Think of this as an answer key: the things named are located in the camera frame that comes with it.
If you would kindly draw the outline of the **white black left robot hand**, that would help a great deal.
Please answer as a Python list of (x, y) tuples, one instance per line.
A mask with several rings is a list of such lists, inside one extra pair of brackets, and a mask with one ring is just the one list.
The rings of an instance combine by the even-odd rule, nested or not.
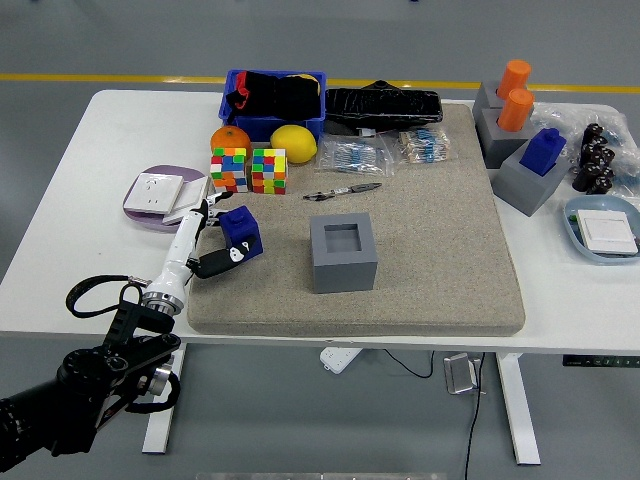
[(214, 205), (231, 196), (231, 192), (209, 195), (198, 208), (190, 210), (183, 217), (160, 275), (142, 296), (143, 306), (176, 315), (184, 307), (185, 288), (192, 274), (201, 279), (210, 278), (235, 268), (248, 258), (256, 243), (255, 235), (249, 235), (231, 247), (211, 252), (199, 259), (194, 257), (200, 232), (212, 225), (212, 218), (220, 213)]

